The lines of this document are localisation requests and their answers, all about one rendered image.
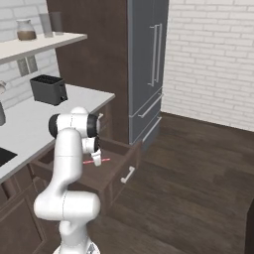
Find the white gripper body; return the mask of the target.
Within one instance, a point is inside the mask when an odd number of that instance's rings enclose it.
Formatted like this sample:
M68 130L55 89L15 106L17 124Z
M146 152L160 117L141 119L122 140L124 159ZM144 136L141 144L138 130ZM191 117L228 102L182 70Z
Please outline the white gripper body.
M101 165L101 150L98 149L96 152L91 154L92 161L95 167L99 167Z

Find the red straw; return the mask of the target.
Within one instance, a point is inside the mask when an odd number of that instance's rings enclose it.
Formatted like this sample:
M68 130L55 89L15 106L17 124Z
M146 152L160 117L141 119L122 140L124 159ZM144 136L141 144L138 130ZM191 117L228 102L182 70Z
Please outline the red straw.
M108 161L110 161L110 160L111 160L111 159L109 159L109 158L105 158L105 159L102 159L101 162L108 162ZM83 161L83 164L84 164L84 165L94 164L94 161L93 161L93 160Z

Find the brown wooden drawer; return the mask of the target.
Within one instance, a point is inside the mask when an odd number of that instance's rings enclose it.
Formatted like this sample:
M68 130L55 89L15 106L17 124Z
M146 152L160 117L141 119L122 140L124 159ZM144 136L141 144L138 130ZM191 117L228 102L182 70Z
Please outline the brown wooden drawer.
M138 165L141 144L103 140L102 145L111 160L100 167L84 165L79 133L62 130L55 146L31 164L35 175L49 182L35 201L36 211L64 214L82 206L105 211L122 189L120 179L128 175L131 163Z

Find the clear glass cup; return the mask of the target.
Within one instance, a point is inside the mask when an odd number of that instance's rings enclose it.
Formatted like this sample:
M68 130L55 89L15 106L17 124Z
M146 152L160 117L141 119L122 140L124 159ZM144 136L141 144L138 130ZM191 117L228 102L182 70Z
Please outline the clear glass cup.
M64 33L63 22L62 22L62 13L61 12L51 12L50 19L52 24L52 30L57 35L62 35Z
M49 14L48 13L40 14L40 21L42 24L45 37L50 38L53 35L53 31Z

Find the dark brown dining counter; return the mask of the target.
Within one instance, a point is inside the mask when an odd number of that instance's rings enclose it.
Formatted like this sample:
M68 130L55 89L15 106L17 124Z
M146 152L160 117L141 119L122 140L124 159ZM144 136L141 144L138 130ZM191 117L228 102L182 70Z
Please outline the dark brown dining counter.
M247 212L244 254L254 254L254 199Z

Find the black toaster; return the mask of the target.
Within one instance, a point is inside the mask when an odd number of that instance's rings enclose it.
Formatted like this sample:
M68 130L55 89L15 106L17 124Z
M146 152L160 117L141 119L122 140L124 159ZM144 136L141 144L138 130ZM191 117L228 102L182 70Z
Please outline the black toaster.
M67 100L65 82L61 77L41 74L30 80L34 99L53 106Z

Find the black sink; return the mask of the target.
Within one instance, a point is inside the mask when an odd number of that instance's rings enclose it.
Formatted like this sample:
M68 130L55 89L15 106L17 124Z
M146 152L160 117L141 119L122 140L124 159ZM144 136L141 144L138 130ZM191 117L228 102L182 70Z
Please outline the black sink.
M0 167L11 161L17 156L16 153L0 148Z

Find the brown base cabinet run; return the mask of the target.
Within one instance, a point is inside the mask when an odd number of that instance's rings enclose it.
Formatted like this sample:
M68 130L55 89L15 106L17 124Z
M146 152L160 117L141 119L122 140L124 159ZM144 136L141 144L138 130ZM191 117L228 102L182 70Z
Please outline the brown base cabinet run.
M53 254L59 247L59 225L34 213L45 187L29 166L0 184L0 254Z

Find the grey tap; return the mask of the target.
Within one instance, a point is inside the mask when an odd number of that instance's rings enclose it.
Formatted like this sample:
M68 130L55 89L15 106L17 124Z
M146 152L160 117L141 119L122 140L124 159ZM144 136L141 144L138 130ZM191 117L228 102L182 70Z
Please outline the grey tap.
M0 80L0 95L6 91L6 83L3 80ZM0 126L3 126L6 123L6 116L2 102L0 100Z

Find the grey fridge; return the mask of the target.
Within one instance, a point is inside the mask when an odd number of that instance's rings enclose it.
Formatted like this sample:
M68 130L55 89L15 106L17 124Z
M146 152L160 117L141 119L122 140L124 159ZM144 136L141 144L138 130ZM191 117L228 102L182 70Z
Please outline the grey fridge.
M159 133L170 0L127 0L129 144Z

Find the tall brown cabinet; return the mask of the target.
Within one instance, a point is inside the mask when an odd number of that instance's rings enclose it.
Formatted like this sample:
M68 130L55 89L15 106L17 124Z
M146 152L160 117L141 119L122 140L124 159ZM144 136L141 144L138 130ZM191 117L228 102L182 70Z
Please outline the tall brown cabinet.
M112 137L129 138L127 0L47 0L62 14L63 30L86 34L81 42L57 49L66 83L111 92Z

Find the glass jar with brown contents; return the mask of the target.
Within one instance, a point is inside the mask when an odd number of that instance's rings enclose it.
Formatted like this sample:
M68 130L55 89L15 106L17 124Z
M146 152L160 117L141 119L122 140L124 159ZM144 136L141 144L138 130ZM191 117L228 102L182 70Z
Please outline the glass jar with brown contents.
M17 20L17 36L20 41L33 41L37 38L30 19Z

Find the grey wall outlet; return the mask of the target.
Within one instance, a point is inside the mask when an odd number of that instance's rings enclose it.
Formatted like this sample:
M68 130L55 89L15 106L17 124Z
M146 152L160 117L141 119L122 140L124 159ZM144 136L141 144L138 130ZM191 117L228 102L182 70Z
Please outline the grey wall outlet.
M17 60L17 65L21 76L25 76L38 70L36 58L34 56Z

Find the white wall shelf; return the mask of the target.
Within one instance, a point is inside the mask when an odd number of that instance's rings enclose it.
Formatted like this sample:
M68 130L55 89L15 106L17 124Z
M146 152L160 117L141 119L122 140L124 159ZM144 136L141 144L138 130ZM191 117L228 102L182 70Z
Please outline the white wall shelf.
M0 43L0 64L7 64L25 57L33 56L55 48L80 42L87 38L87 34L63 33L46 38L39 34L33 41L7 41Z

